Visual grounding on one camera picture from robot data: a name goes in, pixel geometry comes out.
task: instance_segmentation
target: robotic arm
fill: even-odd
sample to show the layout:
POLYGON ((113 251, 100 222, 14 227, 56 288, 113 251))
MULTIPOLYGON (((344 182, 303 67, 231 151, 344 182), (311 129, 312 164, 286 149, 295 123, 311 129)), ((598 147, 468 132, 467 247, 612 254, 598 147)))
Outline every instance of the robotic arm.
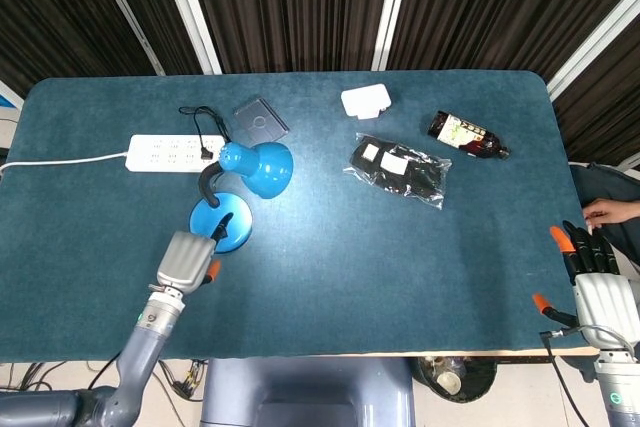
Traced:
POLYGON ((211 239, 176 232, 158 268, 158 285, 118 357, 117 388, 0 393, 0 427, 129 427, 153 368, 184 308, 182 297, 211 281, 207 270, 216 243, 226 236, 223 218, 211 239))
POLYGON ((541 313, 567 325, 543 333, 561 337, 576 331, 600 350, 595 370, 611 427, 640 427, 640 363, 634 346, 640 341, 640 316, 636 296, 639 284, 620 275, 609 243, 598 230, 590 235, 564 222, 567 236, 551 228, 573 285, 577 319, 547 305, 541 313))

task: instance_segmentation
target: lamp neck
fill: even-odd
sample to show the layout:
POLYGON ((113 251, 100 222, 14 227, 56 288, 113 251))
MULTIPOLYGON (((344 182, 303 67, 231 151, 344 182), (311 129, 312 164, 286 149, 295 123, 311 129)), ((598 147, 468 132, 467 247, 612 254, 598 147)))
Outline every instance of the lamp neck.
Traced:
POLYGON ((229 142, 220 151, 220 166, 227 172, 250 177, 260 165, 260 156, 255 150, 235 142, 229 142))

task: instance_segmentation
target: plastic bag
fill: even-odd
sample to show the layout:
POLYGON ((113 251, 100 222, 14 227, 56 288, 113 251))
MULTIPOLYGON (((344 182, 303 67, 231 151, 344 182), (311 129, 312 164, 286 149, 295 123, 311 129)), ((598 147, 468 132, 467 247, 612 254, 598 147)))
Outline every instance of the plastic bag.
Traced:
POLYGON ((387 192, 416 197, 442 209, 451 160, 370 135, 357 134, 356 138, 358 147, 351 154, 351 165, 344 172, 387 192))

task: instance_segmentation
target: label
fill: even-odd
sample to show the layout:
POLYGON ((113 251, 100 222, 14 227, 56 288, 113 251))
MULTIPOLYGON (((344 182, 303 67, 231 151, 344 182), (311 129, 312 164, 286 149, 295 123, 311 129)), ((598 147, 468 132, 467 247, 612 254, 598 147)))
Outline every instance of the label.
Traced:
POLYGON ((396 157, 395 155, 391 155, 389 152, 385 152, 382 156, 382 162, 380 162, 380 167, 382 167, 387 172, 391 172, 393 174, 404 175, 407 170, 407 164, 409 161, 407 159, 403 159, 401 157, 396 157))
POLYGON ((369 144, 367 145, 367 148, 364 149, 364 152, 362 153, 362 158, 367 159, 369 162, 373 162, 373 159, 376 158, 376 154, 378 153, 378 150, 380 150, 378 147, 376 147, 373 144, 369 144))
POLYGON ((438 135, 438 140, 449 144, 452 147, 459 148, 461 145, 467 145, 474 140, 482 141, 486 130, 481 129, 477 125, 470 124, 465 120, 461 120, 453 115, 449 115, 442 131, 438 135))

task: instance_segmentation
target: black curtain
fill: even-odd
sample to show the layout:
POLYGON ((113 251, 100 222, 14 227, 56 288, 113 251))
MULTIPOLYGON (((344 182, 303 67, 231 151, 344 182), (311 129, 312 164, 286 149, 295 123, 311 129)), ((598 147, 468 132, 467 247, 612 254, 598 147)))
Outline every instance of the black curtain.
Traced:
POLYGON ((127 2, 166 74, 202 74, 174 0, 127 2))
POLYGON ((153 75, 114 0, 0 0, 0 79, 19 95, 47 77, 153 75))
POLYGON ((554 105, 571 160, 617 165, 640 152, 640 18, 554 105))
POLYGON ((620 0, 402 0, 389 69, 527 69, 546 81, 620 0))
POLYGON ((226 73, 368 70, 383 0, 201 0, 226 73))

